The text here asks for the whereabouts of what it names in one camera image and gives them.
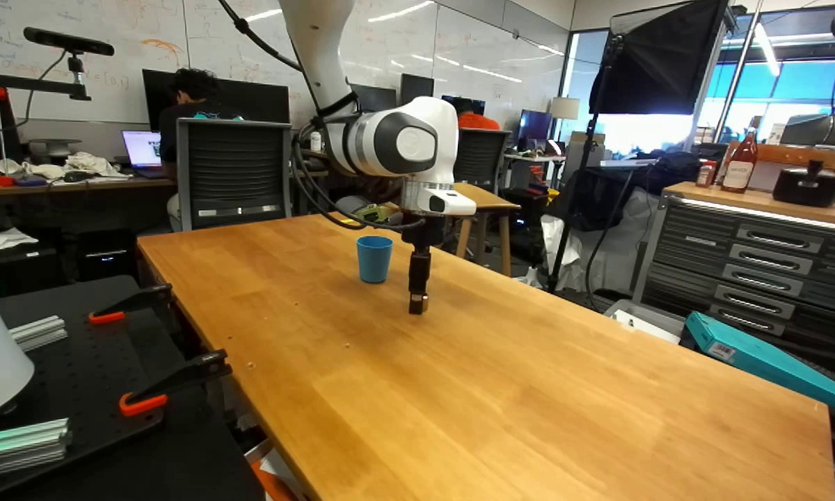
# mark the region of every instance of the wall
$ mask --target wall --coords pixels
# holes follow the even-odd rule
[[[436,94],[484,96],[491,102],[491,117],[504,121],[514,119],[521,109],[543,109],[555,94],[565,48],[560,25],[565,25],[561,13],[571,13],[571,7],[560,7],[555,0],[521,0],[560,25],[504,0],[497,0],[500,10],[491,21],[459,13],[476,10],[476,4],[480,10],[484,3],[494,0],[356,0],[338,48],[345,75],[354,84],[386,89],[398,89],[401,71],[440,78]],[[278,7],[278,0],[231,0],[231,4],[249,17]],[[372,21],[412,4],[422,7]],[[57,55],[56,48],[24,42],[22,28],[28,25],[110,42],[116,55],[82,55],[88,102],[63,94],[32,94],[32,121],[22,127],[22,137],[53,134],[116,153],[116,124],[142,124],[146,117],[142,66],[169,71],[189,64],[219,78],[284,84],[291,96],[291,121],[299,124],[312,117],[302,78],[239,35],[217,0],[0,0],[0,75],[36,78]],[[291,55],[278,13],[249,25],[278,52]],[[436,52],[447,52],[462,66],[443,64]],[[56,66],[50,81],[68,81],[67,66]],[[11,94],[13,114],[22,117],[28,92]],[[81,119],[114,124],[109,137],[98,137]]]
[[[548,21],[555,21],[560,28],[573,25],[573,3],[575,0],[514,0],[514,3],[544,17]]]
[[[672,0],[575,0],[571,31],[608,28],[608,17],[621,10],[667,4]],[[761,10],[835,4],[835,0],[761,0]]]

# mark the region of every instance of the laptop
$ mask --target laptop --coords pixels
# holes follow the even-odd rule
[[[137,177],[164,174],[160,170],[160,134],[155,131],[121,131],[121,148],[127,151]]]

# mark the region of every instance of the ceiling light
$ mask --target ceiling light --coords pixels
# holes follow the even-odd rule
[[[280,7],[269,7],[269,10],[258,10],[252,17],[245,17],[245,21],[258,21],[258,20],[269,20],[269,17],[278,17],[278,13],[280,13]]]
[[[550,45],[533,45],[536,49],[544,49],[544,52],[554,52],[554,55],[561,55],[561,49],[554,49]]]
[[[401,7],[401,10],[388,10],[388,13],[381,13],[381,17],[368,17],[368,21],[398,20],[398,17],[415,13],[415,10],[429,7],[429,4],[432,4],[432,0],[422,0],[422,3],[415,3],[415,4]]]
[[[504,75],[504,71],[491,71],[491,70],[484,70],[484,66],[472,66],[472,64],[465,64],[466,71],[479,71],[479,75],[489,75],[489,78],[497,78],[497,81],[509,81],[509,84],[523,84],[521,78],[512,78],[512,75]]]
[[[412,59],[418,59],[418,60],[434,60],[432,55],[422,55],[422,52],[412,52]]]
[[[440,52],[436,52],[436,59],[440,59],[443,64],[462,66],[459,60],[454,60],[454,59],[445,59],[445,55],[440,55]]]

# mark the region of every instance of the whiteboard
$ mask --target whiteboard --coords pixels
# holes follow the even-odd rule
[[[31,117],[142,121],[142,66],[175,70],[187,64],[180,0],[0,0],[0,75],[39,78],[57,48],[32,45],[24,28],[75,34],[114,45],[114,59],[82,55],[82,84],[91,100],[32,94]],[[72,81],[60,60],[47,81]],[[11,89],[13,114],[24,114],[28,92]]]
[[[278,0],[231,0],[242,13],[274,10]],[[36,78],[60,49],[31,45],[22,31],[43,28],[103,39],[114,55],[82,55],[88,102],[36,92],[31,117],[88,121],[146,121],[142,70],[173,71],[199,66],[217,78],[280,84],[288,89],[291,121],[305,121],[315,109],[302,78],[260,52],[224,17],[217,0],[0,0],[0,75]],[[291,59],[280,13],[249,21],[278,52]],[[436,55],[459,59],[521,84],[457,70]],[[356,0],[345,25],[338,60],[354,84],[398,89],[401,71],[436,78],[436,94],[489,100],[491,117],[518,109],[543,109],[555,94],[561,59],[536,52],[533,45],[454,13],[429,0]],[[47,81],[72,81],[56,66]],[[13,89],[13,114],[24,114],[28,92]]]

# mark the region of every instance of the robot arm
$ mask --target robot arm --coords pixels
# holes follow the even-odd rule
[[[472,215],[476,203],[454,191],[457,114],[445,100],[359,110],[336,59],[354,0],[280,0],[280,10],[331,162],[347,174],[402,177],[401,206],[412,215]]]

